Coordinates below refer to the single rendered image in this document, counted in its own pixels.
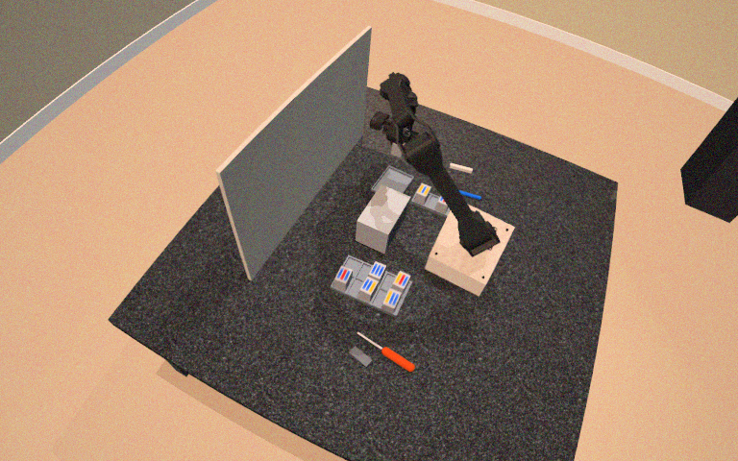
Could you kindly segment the orange-handled screwdriver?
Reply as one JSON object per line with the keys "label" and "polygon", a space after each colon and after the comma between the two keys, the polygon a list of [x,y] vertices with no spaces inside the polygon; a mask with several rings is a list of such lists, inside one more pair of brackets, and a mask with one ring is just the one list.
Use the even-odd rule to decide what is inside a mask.
{"label": "orange-handled screwdriver", "polygon": [[414,365],[408,360],[406,360],[405,358],[403,358],[402,356],[399,356],[398,354],[394,353],[388,347],[382,348],[380,345],[377,345],[376,343],[374,343],[373,341],[371,341],[370,339],[362,335],[360,332],[357,332],[357,334],[363,337],[365,340],[367,340],[371,344],[376,345],[378,348],[380,348],[382,350],[381,352],[383,355],[385,355],[387,358],[391,359],[392,361],[400,365],[402,368],[404,367],[410,372],[414,371],[414,368],[415,368]]}

